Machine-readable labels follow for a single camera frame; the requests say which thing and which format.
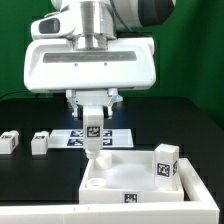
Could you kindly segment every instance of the white plastic housing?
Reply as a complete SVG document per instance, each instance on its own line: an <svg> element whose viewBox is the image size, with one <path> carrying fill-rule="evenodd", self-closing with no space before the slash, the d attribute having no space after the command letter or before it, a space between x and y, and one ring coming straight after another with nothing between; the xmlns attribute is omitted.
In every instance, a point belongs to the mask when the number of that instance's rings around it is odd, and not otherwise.
<svg viewBox="0 0 224 224"><path fill-rule="evenodd" d="M89 55L75 51L66 39L36 40L26 53L24 82L32 92L148 89L156 80L153 53L152 38L109 41L107 51L92 51Z"/></svg>

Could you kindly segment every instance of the metal cylinder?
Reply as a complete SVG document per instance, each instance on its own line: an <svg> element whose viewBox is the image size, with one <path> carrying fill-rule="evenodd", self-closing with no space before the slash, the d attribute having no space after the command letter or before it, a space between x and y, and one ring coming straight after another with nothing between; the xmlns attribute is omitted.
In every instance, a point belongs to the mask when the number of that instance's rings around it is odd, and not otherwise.
<svg viewBox="0 0 224 224"><path fill-rule="evenodd" d="M72 39L75 37L77 50L107 49L107 40L116 39L114 14L111 6L99 1L84 1L69 5L63 11L77 12L77 25Z"/></svg>

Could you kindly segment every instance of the white box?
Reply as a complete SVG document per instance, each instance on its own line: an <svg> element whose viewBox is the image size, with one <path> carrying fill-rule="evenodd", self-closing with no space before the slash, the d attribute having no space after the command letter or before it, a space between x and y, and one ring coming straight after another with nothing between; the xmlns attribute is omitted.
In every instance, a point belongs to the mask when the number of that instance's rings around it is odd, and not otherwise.
<svg viewBox="0 0 224 224"><path fill-rule="evenodd" d="M219 208L187 159L179 159L179 173L183 187L191 201L138 204L7 206L0 207L0 223L218 224Z"/></svg>
<svg viewBox="0 0 224 224"><path fill-rule="evenodd" d="M184 191L178 174L176 190L163 190L155 186L154 153L134 150L101 150L102 152L110 153L112 162L108 157L106 164L102 161L89 160L79 189L80 204L177 202L184 200ZM102 164L103 169L99 168L99 163ZM94 180L94 185L91 187L89 181L92 180Z"/></svg>

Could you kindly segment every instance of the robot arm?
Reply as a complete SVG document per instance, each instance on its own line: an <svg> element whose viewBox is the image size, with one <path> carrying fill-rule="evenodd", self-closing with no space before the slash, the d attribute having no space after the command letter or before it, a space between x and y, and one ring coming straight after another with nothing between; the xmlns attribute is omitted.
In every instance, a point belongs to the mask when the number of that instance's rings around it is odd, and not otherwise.
<svg viewBox="0 0 224 224"><path fill-rule="evenodd" d="M32 24L25 85L32 92L66 93L73 116L83 119L89 159L103 147L103 121L112 117L113 104L122 100L118 90L149 89L156 80L153 39L116 39L116 23L123 21L116 22L114 13L127 15L131 8L136 17L124 18L134 26L140 23L141 4L154 1L52 0L60 12ZM173 1L166 2L172 9Z"/></svg>

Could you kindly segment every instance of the white container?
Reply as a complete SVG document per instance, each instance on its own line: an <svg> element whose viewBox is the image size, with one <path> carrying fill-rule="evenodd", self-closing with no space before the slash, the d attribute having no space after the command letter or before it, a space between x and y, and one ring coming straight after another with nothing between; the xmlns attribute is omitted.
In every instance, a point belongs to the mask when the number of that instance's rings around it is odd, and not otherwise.
<svg viewBox="0 0 224 224"><path fill-rule="evenodd" d="M79 189L80 204L177 202L184 200L179 175L177 189L155 186L154 153L134 150L101 150L101 156L89 160ZM92 179L105 180L103 188L87 186Z"/></svg>

